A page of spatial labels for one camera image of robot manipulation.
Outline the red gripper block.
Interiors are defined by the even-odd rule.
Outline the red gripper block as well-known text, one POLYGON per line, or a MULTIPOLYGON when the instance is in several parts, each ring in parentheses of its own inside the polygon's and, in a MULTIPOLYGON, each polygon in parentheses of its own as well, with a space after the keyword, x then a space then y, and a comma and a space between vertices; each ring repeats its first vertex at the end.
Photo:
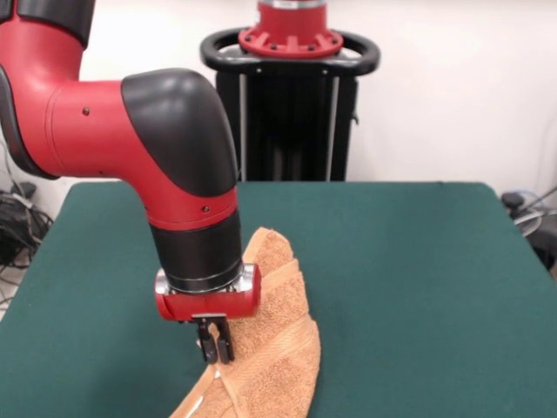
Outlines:
POLYGON ((261 298, 261 273, 257 265, 244 264, 239 277, 228 287, 211 293, 180 293, 170 287, 164 270, 159 269, 154 280, 154 296, 160 315, 166 320, 193 321, 197 319, 198 339, 204 360, 229 364, 235 360, 232 334, 228 320, 217 320, 217 347, 206 317, 238 319, 252 317, 258 311, 261 298))

